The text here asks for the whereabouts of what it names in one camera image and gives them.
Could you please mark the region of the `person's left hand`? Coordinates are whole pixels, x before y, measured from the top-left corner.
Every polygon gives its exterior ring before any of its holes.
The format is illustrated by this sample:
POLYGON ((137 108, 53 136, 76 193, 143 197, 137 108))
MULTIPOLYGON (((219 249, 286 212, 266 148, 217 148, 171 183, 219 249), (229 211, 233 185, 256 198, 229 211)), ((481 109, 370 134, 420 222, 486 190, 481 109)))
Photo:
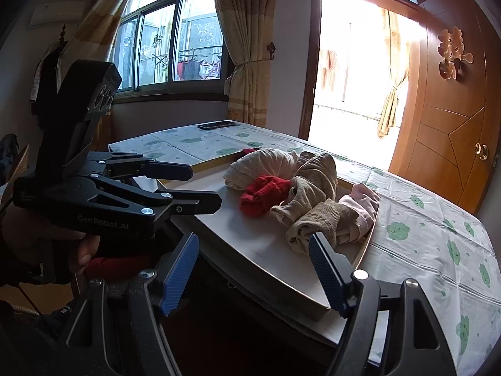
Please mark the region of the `person's left hand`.
POLYGON ((88 263, 92 260, 98 251, 100 243, 99 235, 86 234, 78 245, 76 253, 76 263, 74 272, 82 274, 88 263))

